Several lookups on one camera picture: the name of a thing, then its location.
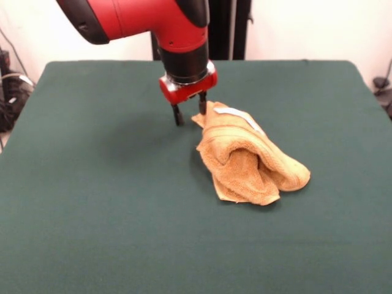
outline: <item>table surface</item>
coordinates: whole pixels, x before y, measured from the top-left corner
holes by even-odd
[[[392,125],[344,61],[216,62],[209,99],[249,112],[312,179],[218,200],[159,62],[47,65],[0,156],[1,293],[391,293]]]

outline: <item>white label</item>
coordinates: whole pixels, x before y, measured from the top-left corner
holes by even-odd
[[[264,131],[261,130],[261,128],[253,121],[253,119],[250,119],[243,111],[235,109],[235,108],[230,108],[230,107],[224,107],[224,108],[219,108],[216,107],[214,108],[214,111],[216,113],[221,114],[226,114],[226,115],[235,115],[235,116],[239,116],[240,118],[243,118],[247,121],[247,123],[253,127],[253,129],[257,132],[259,132],[262,135],[265,135]]]

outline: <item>folded towel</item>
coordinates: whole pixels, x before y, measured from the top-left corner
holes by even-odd
[[[197,150],[221,200],[268,205],[280,198],[279,190],[309,182],[310,171],[284,154],[248,113],[208,101],[206,115],[192,120],[203,128]]]

